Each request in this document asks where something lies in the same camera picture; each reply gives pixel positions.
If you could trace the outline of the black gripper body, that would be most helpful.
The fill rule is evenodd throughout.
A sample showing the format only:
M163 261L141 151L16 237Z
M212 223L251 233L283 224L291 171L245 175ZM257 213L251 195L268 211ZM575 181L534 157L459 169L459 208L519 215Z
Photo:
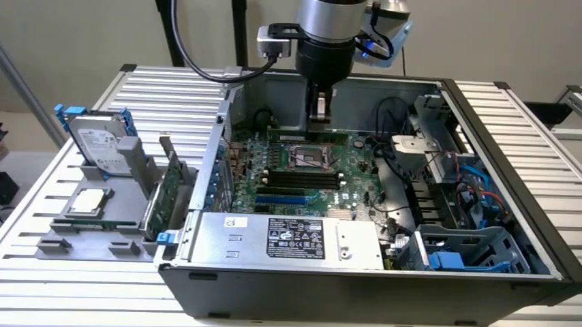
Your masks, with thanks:
M295 68L317 90L327 90L349 75L353 54L353 39L325 43L307 38L297 41Z

